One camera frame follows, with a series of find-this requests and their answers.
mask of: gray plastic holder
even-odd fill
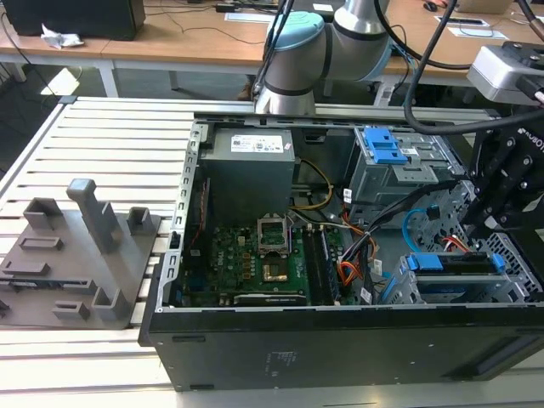
[[[35,198],[29,225],[0,264],[0,325],[122,329],[130,322],[161,218],[114,213],[91,179],[66,194],[81,211]]]

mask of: black box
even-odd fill
[[[49,30],[82,37],[130,41],[144,24],[143,0],[3,0],[10,23],[21,36]]]

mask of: motherboard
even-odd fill
[[[341,300],[336,267],[343,244],[338,229],[283,228],[277,222],[218,226],[210,241],[207,259],[185,263],[178,274],[175,304],[307,306]]]

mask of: table leg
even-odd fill
[[[176,71],[169,71],[168,76],[170,77],[170,89],[177,91],[179,89],[178,73]]]
[[[332,80],[326,79],[325,86],[323,87],[323,96],[329,98],[332,95]]]
[[[396,81],[384,81],[380,83],[377,89],[374,106],[389,106],[391,97],[393,96],[394,86]]]
[[[26,82],[26,75],[23,72],[23,65],[15,64],[14,62],[7,62],[4,64],[9,75],[13,77],[16,82]]]
[[[105,66],[101,66],[99,69],[106,96],[108,98],[119,98],[119,79],[117,78],[116,69]]]

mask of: floor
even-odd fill
[[[26,82],[16,83],[7,79],[0,85],[0,176],[8,171],[56,103],[55,98],[46,98],[40,94],[45,88],[40,76],[49,82],[62,67],[27,65],[24,69]],[[79,67],[68,67],[68,70],[74,77],[81,72],[75,95],[105,96],[98,70],[83,68],[80,71]],[[163,71],[120,70],[119,78],[121,95],[127,98],[234,100],[246,82],[244,75],[180,72],[178,83],[181,89],[173,91],[170,89],[168,74]],[[365,83],[335,82],[330,98],[323,96],[322,89],[323,84],[318,84],[315,90],[317,102],[371,105],[374,100],[374,95],[368,91]],[[405,87],[394,96],[391,105],[400,105],[404,92]],[[462,102],[464,92],[464,88],[445,92],[440,87],[420,87],[418,104],[456,108],[495,107],[481,97],[465,105]]]

